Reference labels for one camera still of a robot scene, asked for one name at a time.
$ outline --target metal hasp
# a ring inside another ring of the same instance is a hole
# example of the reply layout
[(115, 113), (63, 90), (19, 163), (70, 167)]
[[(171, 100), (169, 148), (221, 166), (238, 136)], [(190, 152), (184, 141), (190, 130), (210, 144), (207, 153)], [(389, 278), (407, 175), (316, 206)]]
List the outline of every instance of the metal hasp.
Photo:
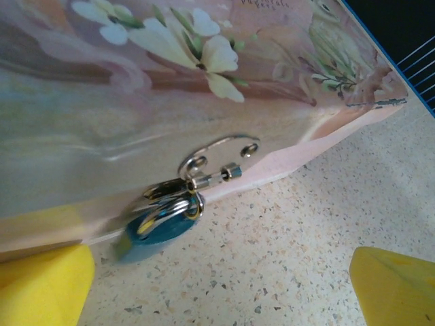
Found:
[(147, 187), (114, 221), (126, 225), (115, 245), (118, 259), (145, 259), (191, 228), (204, 211), (199, 191), (241, 177), (242, 167), (260, 159), (259, 148), (260, 140), (249, 136), (220, 139), (189, 155), (179, 167), (179, 179)]
[(242, 167), (254, 165), (254, 154), (260, 140), (246, 135), (220, 139), (189, 155), (178, 169), (178, 175), (191, 190), (213, 187), (241, 177)]

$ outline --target speckled floor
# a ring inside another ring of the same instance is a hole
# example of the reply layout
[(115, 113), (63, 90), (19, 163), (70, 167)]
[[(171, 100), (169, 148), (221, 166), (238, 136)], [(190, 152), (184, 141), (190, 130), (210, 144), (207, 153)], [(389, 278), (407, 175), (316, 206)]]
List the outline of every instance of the speckled floor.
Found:
[(292, 175), (211, 204), (163, 254), (113, 265), (92, 246), (79, 325), (365, 325), (358, 246), (435, 261), (435, 119), (409, 105)]

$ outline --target keyring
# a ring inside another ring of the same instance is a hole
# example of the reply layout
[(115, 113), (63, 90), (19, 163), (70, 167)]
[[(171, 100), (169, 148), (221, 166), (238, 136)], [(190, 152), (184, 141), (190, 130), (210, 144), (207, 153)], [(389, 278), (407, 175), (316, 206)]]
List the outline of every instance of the keyring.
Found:
[(160, 203), (155, 209), (151, 210), (148, 216), (141, 222), (137, 228), (137, 234), (140, 237), (146, 237), (163, 222), (172, 217), (185, 213), (190, 206), (190, 199), (182, 196)]
[(189, 213), (189, 210), (184, 212), (184, 216), (188, 219), (195, 220), (200, 218), (203, 215), (204, 212), (204, 200), (200, 194), (197, 192), (194, 192), (192, 194), (192, 199), (194, 200), (194, 203), (196, 205), (196, 209), (194, 213)]

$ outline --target white flower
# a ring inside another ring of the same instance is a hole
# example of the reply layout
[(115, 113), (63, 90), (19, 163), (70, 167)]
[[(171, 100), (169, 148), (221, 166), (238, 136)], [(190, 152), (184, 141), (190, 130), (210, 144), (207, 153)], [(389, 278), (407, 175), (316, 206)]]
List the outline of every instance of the white flower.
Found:
[(208, 39), (202, 49), (201, 60), (189, 50), (183, 36), (183, 27), (176, 20), (166, 20), (163, 26), (156, 18), (143, 21), (144, 29), (130, 31), (130, 40), (141, 48), (183, 67), (202, 70), (207, 78), (210, 90), (220, 98), (229, 98), (236, 102), (245, 99), (237, 88), (225, 77), (219, 75), (225, 71), (237, 70), (237, 53), (230, 42), (221, 35)]
[(112, 5), (107, 0), (76, 1), (71, 7), (82, 17), (103, 24), (100, 34), (110, 43), (117, 46), (128, 41), (128, 32), (120, 24), (121, 20), (132, 18), (131, 11), (123, 5)]
[(202, 9), (195, 8), (192, 12), (193, 30), (202, 36), (213, 36), (219, 34), (219, 25), (212, 21), (207, 12)]

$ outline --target green leaf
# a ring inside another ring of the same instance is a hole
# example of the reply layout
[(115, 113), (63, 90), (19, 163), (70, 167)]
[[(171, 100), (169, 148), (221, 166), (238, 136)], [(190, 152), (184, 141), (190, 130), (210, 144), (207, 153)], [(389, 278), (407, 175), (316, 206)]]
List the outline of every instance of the green leaf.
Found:
[(312, 75), (311, 75), (311, 78), (317, 78), (317, 79), (320, 79), (320, 80), (322, 80), (322, 81), (327, 80), (327, 77), (325, 77), (325, 76), (323, 76), (323, 75), (320, 75), (319, 73), (314, 73), (314, 74), (312, 74)]
[(338, 85), (340, 85), (341, 83), (340, 83), (339, 81), (335, 81), (335, 80), (330, 80), (330, 79), (328, 79), (328, 80), (325, 80), (325, 81), (324, 81), (324, 84), (336, 88), (336, 87), (337, 87)]
[(329, 79), (336, 80), (335, 75), (330, 75), (329, 73), (324, 73), (324, 76), (329, 78)]
[(315, 37), (313, 35), (310, 35), (311, 41), (315, 45), (315, 47), (318, 47), (323, 52), (327, 53), (331, 60), (334, 60), (335, 63), (338, 66), (338, 69), (345, 70), (346, 72), (352, 74), (352, 68), (350, 65), (347, 64), (347, 61), (345, 57), (343, 56), (343, 53), (339, 52), (334, 44), (331, 43), (328, 39), (326, 39), (323, 35), (316, 34)]
[(191, 34), (195, 34), (193, 27), (190, 25), (189, 21), (183, 16), (181, 15), (177, 10), (175, 10), (174, 8), (171, 8), (171, 11), (173, 13), (173, 15), (176, 17), (176, 19), (179, 21), (179, 23), (181, 25), (183, 25), (183, 27)]
[(200, 53), (196, 48), (195, 45), (192, 43), (192, 40), (190, 39), (189, 35), (186, 34), (185, 31), (182, 31), (184, 41), (186, 41), (186, 44), (190, 50), (190, 52), (194, 55), (195, 58), (198, 60), (201, 60), (202, 53)]
[(131, 29), (141, 29), (143, 27), (142, 21), (120, 10), (116, 6), (114, 8), (114, 11), (115, 11), (116, 18), (118, 19), (118, 23), (121, 24), (122, 26)]
[(245, 80), (243, 80), (241, 78), (233, 77), (233, 76), (227, 76), (227, 75), (224, 75), (223, 77), (225, 77), (226, 79), (228, 79), (230, 82), (232, 82), (234, 84), (238, 84), (238, 85), (245, 86), (245, 87), (249, 86), (247, 81), (245, 81)]
[(192, 40), (193, 46), (195, 47), (195, 50), (198, 53), (203, 53), (203, 42), (201, 41), (201, 38), (197, 35)]
[(244, 42), (244, 41), (238, 41), (238, 42), (235, 42), (234, 45), (233, 45), (233, 47), (232, 47), (232, 49), (233, 49), (235, 52), (241, 51), (241, 50), (243, 50), (244, 48), (245, 48), (245, 42)]
[(166, 21), (164, 20), (164, 16), (162, 14), (162, 12), (160, 11), (159, 7), (157, 7), (156, 5), (152, 5), (152, 11), (154, 12), (155, 17), (157, 18), (157, 20), (166, 27)]
[(134, 17), (131, 17), (129, 20), (120, 20), (119, 23), (130, 29), (142, 29), (144, 27), (143, 23)]
[(324, 68), (326, 69), (326, 71), (328, 73), (330, 73), (331, 75), (335, 75), (336, 70), (334, 68), (332, 68), (330, 65), (324, 65)]

